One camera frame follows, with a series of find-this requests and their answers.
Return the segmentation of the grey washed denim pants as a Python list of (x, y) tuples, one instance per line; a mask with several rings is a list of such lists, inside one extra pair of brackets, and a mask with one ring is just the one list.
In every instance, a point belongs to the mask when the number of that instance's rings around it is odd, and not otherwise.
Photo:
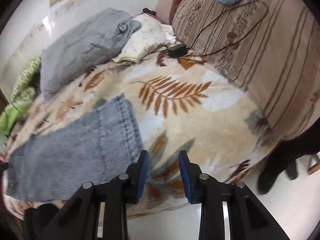
[(124, 173), (142, 149), (132, 105), (120, 94), (64, 128), (31, 135), (10, 155), (6, 194), (28, 202), (68, 200), (85, 182)]

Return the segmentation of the leaf pattern beige bed blanket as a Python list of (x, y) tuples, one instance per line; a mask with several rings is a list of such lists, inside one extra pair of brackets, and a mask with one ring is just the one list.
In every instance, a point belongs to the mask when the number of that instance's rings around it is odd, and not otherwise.
[[(151, 55), (130, 66), (113, 62), (96, 66), (49, 100), (40, 94), (16, 138), (9, 142), (6, 160), (31, 135), (64, 128), (120, 94), (132, 105), (142, 150), (149, 154), (143, 196), (127, 208), (129, 218), (187, 203), (178, 167), (180, 151), (186, 151), (204, 173), (233, 184), (279, 141), (259, 107), (206, 61), (185, 67), (174, 59), (160, 64)], [(7, 171), (3, 184), (5, 207), (17, 218), (23, 218), (29, 207), (46, 203), (63, 207), (67, 202), (28, 202), (8, 196)]]

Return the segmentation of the green patterned quilt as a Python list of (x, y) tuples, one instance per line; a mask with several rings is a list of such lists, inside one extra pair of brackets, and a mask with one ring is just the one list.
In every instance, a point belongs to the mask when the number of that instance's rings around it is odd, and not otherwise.
[(41, 57), (35, 56), (27, 61), (19, 74), (10, 101), (1, 113), (1, 132), (8, 136), (16, 121), (21, 118), (36, 98), (36, 88), (31, 84), (40, 74)]

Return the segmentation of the striped brown floral cushion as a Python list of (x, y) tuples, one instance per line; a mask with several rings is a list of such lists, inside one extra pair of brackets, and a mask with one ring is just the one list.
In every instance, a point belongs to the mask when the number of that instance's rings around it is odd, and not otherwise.
[(302, 0), (182, 0), (178, 39), (247, 93), (284, 140), (319, 118), (319, 24)]

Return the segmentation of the black power adapter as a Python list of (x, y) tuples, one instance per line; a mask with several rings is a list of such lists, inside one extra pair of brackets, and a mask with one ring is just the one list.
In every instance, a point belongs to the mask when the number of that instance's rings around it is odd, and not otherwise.
[(185, 56), (188, 53), (187, 46), (185, 44), (177, 44), (167, 49), (167, 55), (170, 58), (177, 59)]

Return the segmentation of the grey quilted pillow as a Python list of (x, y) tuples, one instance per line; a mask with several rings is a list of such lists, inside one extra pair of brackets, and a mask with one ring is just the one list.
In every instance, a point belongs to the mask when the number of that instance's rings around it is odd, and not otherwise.
[(121, 52), (142, 24), (125, 11), (107, 8), (64, 33), (41, 53), (40, 89), (49, 100), (88, 68)]

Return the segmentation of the cream white pillow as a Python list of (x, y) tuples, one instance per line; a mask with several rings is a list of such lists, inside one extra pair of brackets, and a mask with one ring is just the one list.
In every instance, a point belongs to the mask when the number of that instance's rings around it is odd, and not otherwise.
[(174, 45), (176, 42), (171, 25), (162, 24), (147, 14), (138, 15), (135, 20), (142, 26), (131, 35), (120, 54), (112, 59), (114, 63), (123, 61), (137, 63), (159, 47)]

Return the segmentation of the small black object by headboard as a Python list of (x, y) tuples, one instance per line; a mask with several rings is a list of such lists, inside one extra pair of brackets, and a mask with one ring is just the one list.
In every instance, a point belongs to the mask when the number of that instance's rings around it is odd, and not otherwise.
[(143, 8), (142, 13), (156, 16), (156, 12), (153, 10), (150, 10), (149, 8)]

